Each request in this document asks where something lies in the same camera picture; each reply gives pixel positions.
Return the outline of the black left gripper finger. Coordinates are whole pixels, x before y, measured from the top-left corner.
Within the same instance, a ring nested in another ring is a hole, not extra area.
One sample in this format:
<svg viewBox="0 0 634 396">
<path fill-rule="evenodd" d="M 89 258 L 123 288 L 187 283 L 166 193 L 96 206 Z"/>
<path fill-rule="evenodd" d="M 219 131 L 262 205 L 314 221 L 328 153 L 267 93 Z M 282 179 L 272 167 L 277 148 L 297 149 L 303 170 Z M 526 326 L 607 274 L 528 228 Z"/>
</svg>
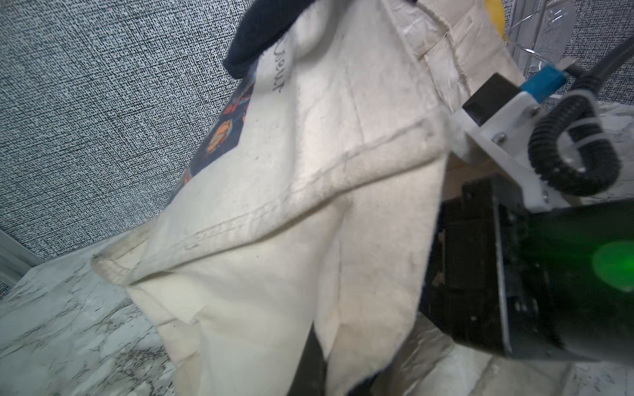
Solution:
<svg viewBox="0 0 634 396">
<path fill-rule="evenodd" d="M 324 396 L 327 366 L 312 325 L 287 396 Z"/>
</svg>

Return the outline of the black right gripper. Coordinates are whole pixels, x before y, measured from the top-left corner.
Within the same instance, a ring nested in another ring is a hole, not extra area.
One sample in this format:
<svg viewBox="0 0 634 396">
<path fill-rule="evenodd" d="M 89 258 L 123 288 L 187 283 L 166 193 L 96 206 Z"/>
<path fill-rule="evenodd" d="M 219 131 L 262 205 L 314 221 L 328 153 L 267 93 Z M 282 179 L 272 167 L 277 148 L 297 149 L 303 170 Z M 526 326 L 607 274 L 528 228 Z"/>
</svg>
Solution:
<svg viewBox="0 0 634 396">
<path fill-rule="evenodd" d="M 633 361 L 633 202 L 533 214 L 494 175 L 444 201 L 419 312 L 515 360 Z"/>
</svg>

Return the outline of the cream canvas tote bag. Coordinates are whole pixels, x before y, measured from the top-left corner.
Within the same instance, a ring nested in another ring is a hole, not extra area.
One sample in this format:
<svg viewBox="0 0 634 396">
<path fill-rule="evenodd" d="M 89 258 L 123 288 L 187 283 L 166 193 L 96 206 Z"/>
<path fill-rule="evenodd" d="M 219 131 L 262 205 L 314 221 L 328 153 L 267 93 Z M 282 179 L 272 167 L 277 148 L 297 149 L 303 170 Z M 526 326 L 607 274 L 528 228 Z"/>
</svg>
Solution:
<svg viewBox="0 0 634 396">
<path fill-rule="evenodd" d="M 348 394 L 414 325 L 454 114 L 523 76 L 483 1 L 257 1 L 225 63 L 239 87 L 168 204 L 92 268 L 178 395 L 287 395 L 312 325 Z"/>
</svg>

